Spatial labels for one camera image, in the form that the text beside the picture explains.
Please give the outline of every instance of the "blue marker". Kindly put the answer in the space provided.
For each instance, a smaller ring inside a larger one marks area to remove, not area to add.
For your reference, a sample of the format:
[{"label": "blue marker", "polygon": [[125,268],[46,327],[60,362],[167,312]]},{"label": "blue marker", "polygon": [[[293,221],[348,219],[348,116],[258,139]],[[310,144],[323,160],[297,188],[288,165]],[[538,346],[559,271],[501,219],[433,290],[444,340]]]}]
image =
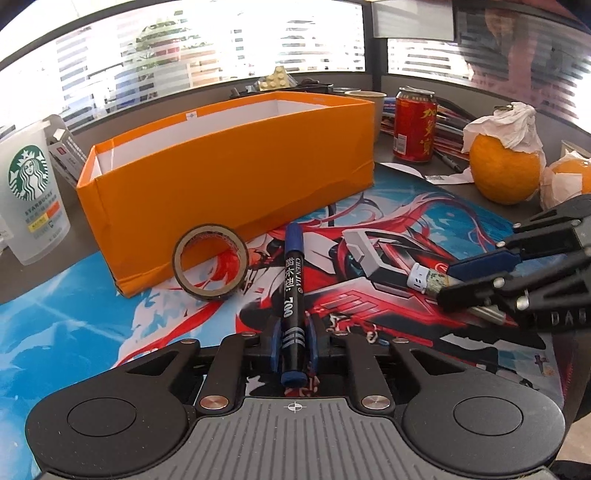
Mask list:
[{"label": "blue marker", "polygon": [[304,305],[304,235],[298,223],[285,230],[285,293],[281,319],[281,384],[300,388],[306,375],[306,306]]}]

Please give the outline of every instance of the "crosshair marking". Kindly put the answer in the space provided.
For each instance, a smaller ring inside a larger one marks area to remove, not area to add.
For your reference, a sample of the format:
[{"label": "crosshair marking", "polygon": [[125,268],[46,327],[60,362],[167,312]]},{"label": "crosshair marking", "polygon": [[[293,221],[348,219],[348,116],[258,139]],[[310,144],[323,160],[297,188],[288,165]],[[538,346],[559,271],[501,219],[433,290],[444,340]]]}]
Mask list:
[{"label": "crosshair marking", "polygon": [[283,408],[288,408],[290,411],[295,413],[296,411],[300,411],[302,408],[305,408],[305,406],[303,406],[302,404],[300,404],[298,402],[293,402]]}]

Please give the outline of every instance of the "orange cardboard box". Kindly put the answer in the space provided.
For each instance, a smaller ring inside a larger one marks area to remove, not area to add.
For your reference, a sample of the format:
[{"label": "orange cardboard box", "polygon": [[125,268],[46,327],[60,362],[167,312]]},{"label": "orange cardboard box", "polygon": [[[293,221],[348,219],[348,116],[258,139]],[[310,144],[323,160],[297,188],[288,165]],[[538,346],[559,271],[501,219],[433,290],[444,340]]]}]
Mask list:
[{"label": "orange cardboard box", "polygon": [[[173,276],[178,239],[202,223],[245,241],[373,182],[374,105],[274,92],[180,113],[95,145],[77,192],[117,287]],[[218,253],[200,250],[191,267]]]}]

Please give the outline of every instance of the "gray desk surface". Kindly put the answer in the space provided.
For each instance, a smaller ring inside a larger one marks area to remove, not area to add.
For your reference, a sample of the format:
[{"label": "gray desk surface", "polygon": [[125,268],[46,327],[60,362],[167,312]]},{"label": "gray desk surface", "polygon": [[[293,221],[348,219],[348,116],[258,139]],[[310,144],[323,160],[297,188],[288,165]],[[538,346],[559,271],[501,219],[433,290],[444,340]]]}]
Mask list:
[{"label": "gray desk surface", "polygon": [[[393,161],[391,136],[381,135],[375,145],[374,159],[379,163]],[[427,164],[412,166],[425,175],[453,173],[449,167],[436,159]],[[474,185],[450,185],[444,188],[507,218],[511,222],[519,222],[540,211],[537,199],[507,207],[489,202],[480,195]],[[5,250],[0,255],[0,304],[22,295],[98,250],[92,231],[72,188],[62,183],[60,190],[72,225],[70,233],[52,253],[33,265],[23,267],[9,250]],[[564,415],[567,417],[568,424],[573,421],[579,408],[580,399],[591,371],[591,333],[578,333],[574,339],[574,348],[577,349],[577,355],[573,365],[573,381],[564,406]]]}]

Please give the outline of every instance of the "mermaid logo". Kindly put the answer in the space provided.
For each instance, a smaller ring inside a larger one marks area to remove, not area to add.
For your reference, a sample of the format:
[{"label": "mermaid logo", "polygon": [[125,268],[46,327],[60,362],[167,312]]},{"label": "mermaid logo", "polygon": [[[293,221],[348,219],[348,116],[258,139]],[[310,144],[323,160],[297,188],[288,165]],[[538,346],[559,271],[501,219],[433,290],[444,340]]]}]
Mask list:
[{"label": "mermaid logo", "polygon": [[10,191],[29,202],[38,199],[47,188],[47,160],[35,145],[28,145],[15,155],[8,169]]}]

